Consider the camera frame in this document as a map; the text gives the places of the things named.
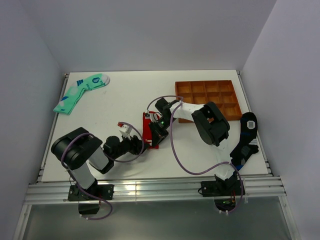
turquoise sock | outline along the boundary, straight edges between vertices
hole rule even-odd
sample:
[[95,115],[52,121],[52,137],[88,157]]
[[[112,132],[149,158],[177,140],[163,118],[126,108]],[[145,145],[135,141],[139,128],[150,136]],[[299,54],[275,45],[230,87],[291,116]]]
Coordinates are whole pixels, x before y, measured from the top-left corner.
[[84,94],[85,91],[91,91],[108,85],[110,78],[102,73],[92,75],[86,79],[76,81],[67,90],[58,105],[53,109],[54,112],[69,115],[78,100]]

wooden tray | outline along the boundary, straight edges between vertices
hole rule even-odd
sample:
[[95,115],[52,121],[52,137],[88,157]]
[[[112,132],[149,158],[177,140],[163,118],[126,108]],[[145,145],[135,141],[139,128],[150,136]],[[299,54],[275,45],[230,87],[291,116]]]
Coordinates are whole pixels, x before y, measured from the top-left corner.
[[[240,120],[242,113],[231,80],[176,81],[175,94],[189,104],[214,102],[228,121]],[[179,119],[179,123],[190,123]]]

